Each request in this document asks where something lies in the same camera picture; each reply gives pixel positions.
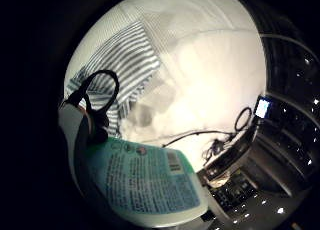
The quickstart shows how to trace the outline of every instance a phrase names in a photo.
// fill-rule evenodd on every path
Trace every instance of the wire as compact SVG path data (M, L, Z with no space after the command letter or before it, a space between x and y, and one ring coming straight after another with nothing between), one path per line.
M168 142L167 144L163 144L162 147L165 148L165 147L171 145L172 143L175 143L183 138L186 138L186 137L189 137L192 135L200 135L200 134L208 134L208 133L221 133L221 134L226 134L226 135L232 134L231 132L223 132L223 131L218 131L218 130L197 131L197 132L189 133L189 134L183 135L181 137L175 138L171 142Z
M244 124L241 127L238 127L238 123L239 120L241 119L241 117L243 116L243 114L245 112L248 112L248 117L246 119L246 121L244 122ZM200 134L208 134L208 133L220 133L220 134L225 134L228 135L227 138L224 141L221 141L219 139L214 139L212 141L211 146L202 153L202 158L204 158L205 163L203 164L204 166L210 161L210 159L212 158L213 155L218 155L220 154L222 151L225 151L227 149L229 149L230 147L232 147L231 142L233 141L233 139L242 131L247 130L248 128L246 128L250 122L252 116L252 110L250 107L245 107L244 109L242 109L242 111L239 113L239 115L236 118L235 124L234 124L234 132L225 132L225 131L219 131L219 130L206 130L206 131L196 131L196 132L192 132L186 135L183 135L181 137L178 137L174 140L172 140L171 142L167 143L167 144L163 144L162 147L165 148L169 145L171 145L172 143L175 143L177 141L180 141L183 138L192 136L192 135L200 135Z
M280 34L268 34L268 33L262 33L262 34L260 34L260 37L262 37L262 38L280 39L280 40L284 40L284 41L296 44L296 45L302 47L307 52L309 52L312 55L312 57L318 62L318 64L320 64L320 61L319 61L319 58L317 57L317 55L310 48L308 48L306 45L304 45L303 43L301 43L298 40L295 40L295 39L293 39L291 37L283 36L283 35L280 35Z

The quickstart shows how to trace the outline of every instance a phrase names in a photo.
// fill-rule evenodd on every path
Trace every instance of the striped shirt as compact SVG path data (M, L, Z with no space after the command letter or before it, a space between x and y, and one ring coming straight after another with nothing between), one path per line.
M107 112L108 134L121 137L120 120L129 114L152 74L160 66L148 36L140 21L134 22L103 43L88 63L78 71L67 85L67 95L78 89L92 73L107 69L118 75L120 89L116 101ZM88 87L87 94L93 109L103 107L114 90L113 80L98 75Z

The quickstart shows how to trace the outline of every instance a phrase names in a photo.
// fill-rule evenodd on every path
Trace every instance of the label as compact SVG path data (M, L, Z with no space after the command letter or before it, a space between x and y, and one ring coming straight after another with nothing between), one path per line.
M189 176L193 169L180 151L110 137L88 149L88 163L111 206L167 214L200 204Z

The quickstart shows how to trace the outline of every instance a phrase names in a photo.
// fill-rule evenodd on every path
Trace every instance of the screen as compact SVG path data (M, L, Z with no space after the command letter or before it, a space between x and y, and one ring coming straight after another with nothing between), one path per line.
M270 102L268 102L265 99L260 99L256 110L256 115L258 117L264 118L266 116L269 106Z

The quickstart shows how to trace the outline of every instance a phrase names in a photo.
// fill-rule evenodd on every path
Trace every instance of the black cable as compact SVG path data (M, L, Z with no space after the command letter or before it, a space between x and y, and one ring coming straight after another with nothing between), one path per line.
M218 130L197 131L197 132L189 133L189 134L183 135L181 137L175 138L171 142L169 142L167 144L163 144L162 147L165 148L165 147L171 145L172 143L175 143L183 138L186 138L186 137L189 137L192 135L200 135L200 134L207 134L207 133L221 133L221 134L226 134L226 135L232 134L231 132L223 132L223 131L218 131Z
M90 99L87 94L87 89L92 82L92 80L97 76L98 74L106 74L110 76L114 82L115 82L115 89L113 91L113 94L109 101L104 105L102 108L98 110L94 110L91 107ZM119 93L119 80L117 77L117 74L111 70L99 70L94 73L92 73L89 77L87 77L81 84L78 90L74 91L69 98L65 101L66 103L72 104L75 107L78 107L81 99L85 99L86 101L86 111L93 122L93 134L90 138L90 141L92 143L101 143L108 139L108 133L105 130L109 126L109 119L107 116L107 111L111 107L111 105L116 100L116 97Z
M238 127L238 123L240 118L242 117L242 115L248 112L248 118L245 121L245 123L239 128ZM167 146L169 146L172 143L175 143L183 138L192 136L192 135L200 135L200 134L208 134L208 133L220 133L220 134L225 134L228 135L227 139L224 141L221 141L219 139L214 139L214 141L212 142L211 146L202 153L202 157L206 160L206 162L203 164L204 166L210 161L211 157L213 155L218 155L220 154L222 151L230 148L231 146L228 146L228 144L230 144L232 142L232 140L241 132L246 130L245 127L248 126L250 119L252 116L252 110L250 107L245 107L244 109L242 109L242 111L238 114L235 124L234 124L234 132L224 132L224 131L218 131L218 130L208 130L208 131L197 131L197 132L193 132L193 133L189 133L186 135L183 135L181 137L175 138L174 140L172 140L171 142L167 143L167 144L163 144L162 147L165 148Z

